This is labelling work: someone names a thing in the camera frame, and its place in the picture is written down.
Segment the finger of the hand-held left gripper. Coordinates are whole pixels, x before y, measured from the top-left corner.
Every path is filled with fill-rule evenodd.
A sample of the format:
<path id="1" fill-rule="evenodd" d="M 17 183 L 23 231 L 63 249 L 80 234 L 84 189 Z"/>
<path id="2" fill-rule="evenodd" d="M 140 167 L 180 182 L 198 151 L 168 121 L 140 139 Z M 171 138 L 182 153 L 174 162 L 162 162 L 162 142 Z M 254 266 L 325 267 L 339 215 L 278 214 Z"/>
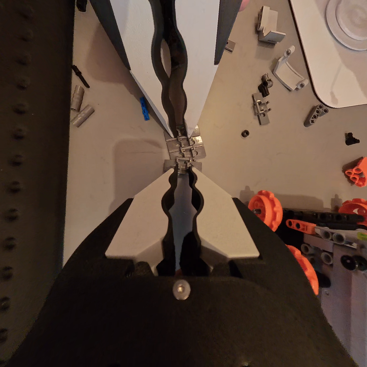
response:
<path id="1" fill-rule="evenodd" d="M 110 1 L 130 67 L 130 73 L 170 136 L 174 111 L 163 67 L 163 17 L 160 1 Z"/>
<path id="2" fill-rule="evenodd" d="M 176 125 L 198 124 L 218 66 L 215 65 L 220 1 L 167 1 L 171 76 L 168 93 Z"/>

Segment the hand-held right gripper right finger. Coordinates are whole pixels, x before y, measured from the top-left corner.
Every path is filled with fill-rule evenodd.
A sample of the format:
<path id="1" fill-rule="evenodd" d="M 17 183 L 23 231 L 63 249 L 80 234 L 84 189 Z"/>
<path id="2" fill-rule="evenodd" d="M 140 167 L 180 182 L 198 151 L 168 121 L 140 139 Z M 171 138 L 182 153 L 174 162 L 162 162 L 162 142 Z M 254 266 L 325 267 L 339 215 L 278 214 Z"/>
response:
<path id="1" fill-rule="evenodd" d="M 193 193 L 198 192 L 196 232 L 200 240 L 200 257 L 204 262 L 228 262 L 254 259 L 259 251 L 231 195 L 192 169 Z"/>

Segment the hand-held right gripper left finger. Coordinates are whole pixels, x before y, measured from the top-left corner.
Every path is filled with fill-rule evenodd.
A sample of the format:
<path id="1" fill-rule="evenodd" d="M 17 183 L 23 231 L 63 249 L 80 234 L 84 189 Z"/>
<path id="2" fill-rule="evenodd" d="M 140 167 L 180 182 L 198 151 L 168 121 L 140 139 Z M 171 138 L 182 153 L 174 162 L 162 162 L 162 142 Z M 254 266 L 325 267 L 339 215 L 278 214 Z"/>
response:
<path id="1" fill-rule="evenodd" d="M 168 216 L 162 208 L 164 194 L 170 189 L 168 170 L 136 194 L 107 251 L 107 258 L 133 262 L 161 262 L 162 241 L 168 230 Z"/>

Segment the black grey toy robot vehicle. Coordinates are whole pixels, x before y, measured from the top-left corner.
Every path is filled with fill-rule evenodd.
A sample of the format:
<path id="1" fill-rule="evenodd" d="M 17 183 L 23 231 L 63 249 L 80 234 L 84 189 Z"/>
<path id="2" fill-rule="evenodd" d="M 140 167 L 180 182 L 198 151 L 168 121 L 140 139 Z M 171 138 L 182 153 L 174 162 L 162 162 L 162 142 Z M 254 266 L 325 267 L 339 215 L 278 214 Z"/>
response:
<path id="1" fill-rule="evenodd" d="M 298 247 L 319 281 L 333 331 L 359 366 L 367 364 L 366 227 L 358 214 L 283 209 L 277 234 Z"/>

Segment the orange triangular toy piece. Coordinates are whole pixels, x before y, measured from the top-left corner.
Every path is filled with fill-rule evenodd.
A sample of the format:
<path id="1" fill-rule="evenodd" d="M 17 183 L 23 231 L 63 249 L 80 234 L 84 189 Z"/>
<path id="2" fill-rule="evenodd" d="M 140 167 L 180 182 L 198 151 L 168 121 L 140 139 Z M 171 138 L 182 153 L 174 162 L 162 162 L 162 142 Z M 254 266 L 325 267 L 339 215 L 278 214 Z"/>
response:
<path id="1" fill-rule="evenodd" d="M 346 163 L 342 168 L 342 172 L 355 186 L 365 187 L 367 185 L 367 158 L 360 157 Z"/>

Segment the orange toy gear wheel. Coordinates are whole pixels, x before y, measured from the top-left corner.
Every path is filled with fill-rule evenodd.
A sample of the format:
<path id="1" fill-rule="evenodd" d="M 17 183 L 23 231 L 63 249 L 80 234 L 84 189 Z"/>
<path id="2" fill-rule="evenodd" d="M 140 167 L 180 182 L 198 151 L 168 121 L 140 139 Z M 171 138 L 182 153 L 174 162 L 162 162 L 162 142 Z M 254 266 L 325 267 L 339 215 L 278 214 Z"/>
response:
<path id="1" fill-rule="evenodd" d="M 258 191 L 258 193 L 250 199 L 248 208 L 273 232 L 278 229 L 282 222 L 282 205 L 270 191 Z"/>
<path id="2" fill-rule="evenodd" d="M 294 258 L 297 260 L 298 264 L 302 268 L 305 276 L 307 277 L 312 290 L 316 296 L 319 295 L 319 281 L 317 278 L 316 271 L 314 270 L 310 261 L 302 255 L 301 251 L 295 248 L 294 246 L 286 245 L 286 247 L 290 250 Z"/>
<path id="3" fill-rule="evenodd" d="M 358 224 L 367 226 L 367 201 L 365 199 L 355 198 L 346 200 L 342 203 L 338 212 L 343 214 L 358 214 L 364 218 Z"/>

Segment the long black toy pin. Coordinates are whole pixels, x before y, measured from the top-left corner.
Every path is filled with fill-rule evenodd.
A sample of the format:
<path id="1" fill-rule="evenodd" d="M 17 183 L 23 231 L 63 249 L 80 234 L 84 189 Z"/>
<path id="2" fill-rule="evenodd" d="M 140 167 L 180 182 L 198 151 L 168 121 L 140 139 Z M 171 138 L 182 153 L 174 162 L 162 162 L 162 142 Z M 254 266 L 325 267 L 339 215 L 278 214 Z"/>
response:
<path id="1" fill-rule="evenodd" d="M 89 89 L 90 85 L 88 84 L 88 82 L 85 80 L 82 72 L 79 70 L 79 68 L 76 65 L 72 65 L 71 66 L 72 70 L 74 71 L 75 75 L 79 78 L 79 80 L 82 82 L 82 84 Z"/>

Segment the light grey toy block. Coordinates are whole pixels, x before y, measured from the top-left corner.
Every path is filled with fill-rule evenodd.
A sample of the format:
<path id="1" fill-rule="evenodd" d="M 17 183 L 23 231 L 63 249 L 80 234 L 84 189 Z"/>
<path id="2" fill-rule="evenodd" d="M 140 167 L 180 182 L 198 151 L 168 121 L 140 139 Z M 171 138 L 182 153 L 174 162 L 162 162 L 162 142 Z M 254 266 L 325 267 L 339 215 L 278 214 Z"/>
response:
<path id="1" fill-rule="evenodd" d="M 258 14 L 258 41 L 269 44 L 278 44 L 286 36 L 277 30 L 278 12 L 268 6 L 262 6 Z"/>

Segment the grey cylinder toy sleeve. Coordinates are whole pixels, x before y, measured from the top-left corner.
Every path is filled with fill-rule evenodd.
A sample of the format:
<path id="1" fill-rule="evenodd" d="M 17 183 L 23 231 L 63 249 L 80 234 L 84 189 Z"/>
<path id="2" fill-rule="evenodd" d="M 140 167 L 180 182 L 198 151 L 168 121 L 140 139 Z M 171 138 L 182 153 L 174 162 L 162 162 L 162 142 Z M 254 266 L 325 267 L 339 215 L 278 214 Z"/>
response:
<path id="1" fill-rule="evenodd" d="M 86 105 L 72 120 L 72 125 L 80 127 L 95 112 L 91 105 Z"/>
<path id="2" fill-rule="evenodd" d="M 80 112 L 81 104 L 84 98 L 85 89 L 76 85 L 71 98 L 70 109 L 75 112 Z"/>

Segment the dark grey small toy pieces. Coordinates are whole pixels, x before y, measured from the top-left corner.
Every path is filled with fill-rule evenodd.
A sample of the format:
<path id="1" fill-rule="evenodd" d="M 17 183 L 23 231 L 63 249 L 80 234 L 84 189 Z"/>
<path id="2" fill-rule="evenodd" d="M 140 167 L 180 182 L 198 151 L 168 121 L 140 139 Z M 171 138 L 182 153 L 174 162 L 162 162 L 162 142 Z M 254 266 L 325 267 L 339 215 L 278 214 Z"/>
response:
<path id="1" fill-rule="evenodd" d="M 261 77 L 261 82 L 258 85 L 257 93 L 252 94 L 254 115 L 258 118 L 259 125 L 265 126 L 270 123 L 268 113 L 271 111 L 269 107 L 269 89 L 273 86 L 273 81 L 268 73 Z"/>

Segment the light grey angled toy piece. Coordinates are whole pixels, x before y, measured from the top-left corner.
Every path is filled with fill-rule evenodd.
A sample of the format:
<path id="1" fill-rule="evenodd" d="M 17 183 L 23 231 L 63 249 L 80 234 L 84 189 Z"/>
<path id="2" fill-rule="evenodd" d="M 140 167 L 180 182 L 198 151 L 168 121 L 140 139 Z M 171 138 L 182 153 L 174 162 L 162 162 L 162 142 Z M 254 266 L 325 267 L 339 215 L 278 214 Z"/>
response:
<path id="1" fill-rule="evenodd" d="M 284 85 L 288 90 L 304 89 L 309 80 L 299 74 L 288 62 L 289 57 L 295 51 L 295 46 L 290 46 L 278 59 L 277 64 L 273 70 L 273 75 Z"/>

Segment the black dimpled mat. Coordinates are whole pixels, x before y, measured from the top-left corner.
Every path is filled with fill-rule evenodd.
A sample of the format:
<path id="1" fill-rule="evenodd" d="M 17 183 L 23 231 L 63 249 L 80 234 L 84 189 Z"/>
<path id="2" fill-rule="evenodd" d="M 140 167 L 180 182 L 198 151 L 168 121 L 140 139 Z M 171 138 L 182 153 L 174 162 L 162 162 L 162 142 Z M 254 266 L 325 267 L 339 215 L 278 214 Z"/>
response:
<path id="1" fill-rule="evenodd" d="M 74 1 L 1 1 L 1 354 L 61 267 Z"/>

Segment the dark grey toy beam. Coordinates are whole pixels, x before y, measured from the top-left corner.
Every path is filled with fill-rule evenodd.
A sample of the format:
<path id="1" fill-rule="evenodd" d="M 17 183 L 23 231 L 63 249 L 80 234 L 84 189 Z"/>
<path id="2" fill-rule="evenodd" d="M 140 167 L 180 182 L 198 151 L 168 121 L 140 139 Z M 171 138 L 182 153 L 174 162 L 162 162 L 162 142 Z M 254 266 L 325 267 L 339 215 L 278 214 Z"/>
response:
<path id="1" fill-rule="evenodd" d="M 304 121 L 304 127 L 312 126 L 319 117 L 323 117 L 329 112 L 329 108 L 322 103 L 311 108 Z"/>

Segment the wooden book stand white base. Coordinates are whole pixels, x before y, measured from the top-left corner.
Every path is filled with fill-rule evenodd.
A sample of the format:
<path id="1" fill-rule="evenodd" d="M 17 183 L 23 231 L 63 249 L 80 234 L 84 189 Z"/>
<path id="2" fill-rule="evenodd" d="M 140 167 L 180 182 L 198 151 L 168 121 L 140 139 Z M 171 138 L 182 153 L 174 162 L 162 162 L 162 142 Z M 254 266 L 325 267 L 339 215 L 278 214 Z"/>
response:
<path id="1" fill-rule="evenodd" d="M 314 91 L 332 108 L 367 103 L 366 1 L 291 0 Z"/>

